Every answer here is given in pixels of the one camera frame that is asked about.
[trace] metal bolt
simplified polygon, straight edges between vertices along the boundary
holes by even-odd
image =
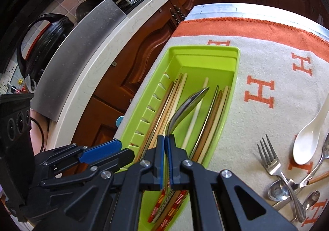
[[[101,178],[103,178],[103,179],[109,179],[109,178],[111,178],[111,176],[112,176],[112,173],[109,171],[101,172]]]
[[[232,176],[232,173],[231,173],[231,171],[229,171],[229,170],[223,170],[223,171],[221,172],[221,175],[222,175],[222,177],[230,178],[230,177]]]
[[[193,162],[191,160],[183,160],[183,165],[190,167],[192,166]]]
[[[143,166],[143,167],[149,167],[151,165],[151,162],[148,161],[148,160],[142,160],[140,162],[140,164]]]

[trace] kettle handle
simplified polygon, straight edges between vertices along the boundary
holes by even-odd
[[[25,74],[26,73],[26,60],[22,56],[22,43],[23,43],[24,37],[27,35],[29,30],[32,28],[32,26],[34,24],[36,24],[37,22],[47,20],[50,23],[54,23],[54,22],[61,20],[64,17],[66,17],[66,16],[62,15],[62,14],[55,14],[55,13],[48,13],[48,14],[41,15],[40,17],[38,17],[34,21],[32,21],[29,24],[29,26],[27,27],[27,29],[25,30],[25,32],[22,34],[21,38],[19,39],[18,45],[17,45],[16,56],[17,56],[17,64],[19,66],[19,70],[24,78],[26,77],[26,74]]]

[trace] silver fork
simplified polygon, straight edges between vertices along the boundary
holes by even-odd
[[[300,223],[302,223],[306,219],[306,211],[303,208],[300,201],[298,200],[295,192],[292,190],[291,186],[289,185],[286,177],[284,176],[284,174],[281,170],[281,163],[272,147],[269,137],[266,135],[266,139],[268,141],[270,150],[269,150],[268,146],[266,145],[264,138],[262,138],[262,139],[263,139],[264,145],[261,140],[260,140],[260,143],[261,143],[263,153],[259,147],[259,144],[257,144],[257,147],[258,147],[258,151],[259,151],[259,154],[260,154],[262,162],[263,162],[263,166],[270,175],[278,176],[285,183],[285,185],[287,186],[287,188],[289,190],[290,197],[292,198],[292,201],[293,201],[293,204],[295,207],[296,218]]]

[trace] spoon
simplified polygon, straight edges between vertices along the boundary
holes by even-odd
[[[180,122],[185,119],[187,115],[196,107],[196,105],[201,101],[201,99],[208,92],[209,87],[203,88],[200,91],[190,95],[184,103],[179,107],[179,109],[175,112],[174,116],[172,116],[169,121],[166,129],[166,136],[173,133],[175,128],[180,124]]]
[[[315,153],[321,126],[329,111],[329,93],[315,118],[297,135],[293,144],[293,159],[299,165],[307,163]]]
[[[315,190],[314,192],[312,192],[304,201],[303,203],[303,208],[305,209],[305,211],[307,211],[309,208],[311,208],[314,204],[317,203],[317,201],[320,198],[320,192]],[[293,223],[297,220],[297,218],[292,219],[290,222]]]
[[[306,182],[307,180],[310,180],[317,170],[320,168],[321,164],[323,163],[324,160],[329,159],[329,133],[327,135],[326,140],[323,143],[322,146],[322,154],[319,163],[315,166],[315,168],[304,178],[302,183]],[[298,194],[301,190],[302,187],[300,184],[296,184],[292,179],[287,179],[289,184],[291,185],[291,188],[295,191],[296,194]],[[275,181],[269,188],[268,191],[269,198],[273,201],[285,201],[288,199],[290,200],[290,194],[287,189],[287,187],[281,183],[281,180]]]

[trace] green plastic tray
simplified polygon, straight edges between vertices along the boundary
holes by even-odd
[[[191,153],[194,143],[201,131],[216,86],[219,85],[220,90],[223,90],[226,85],[231,85],[232,87],[226,109],[223,112],[224,114],[221,117],[213,141],[202,163],[204,167],[207,167],[218,144],[231,105],[239,59],[240,50],[237,47],[231,46],[187,45],[169,48],[151,77],[121,136],[120,140],[123,147],[132,149],[135,154],[139,151],[139,146],[143,142],[144,134],[147,133],[150,125],[148,122],[152,122],[161,103],[161,99],[165,95],[166,88],[180,73],[187,73],[188,76],[178,107],[188,96],[200,90],[205,78],[208,77],[208,86],[210,86],[210,89],[203,99],[195,127],[186,147],[188,155]],[[190,113],[174,131],[178,147],[183,143],[192,116],[193,112]],[[158,197],[159,192],[146,191],[144,193],[139,218],[139,231],[149,231],[152,229],[153,224],[148,223],[147,219]],[[184,204],[176,213],[167,229],[170,228],[188,201],[188,198],[185,199]]]

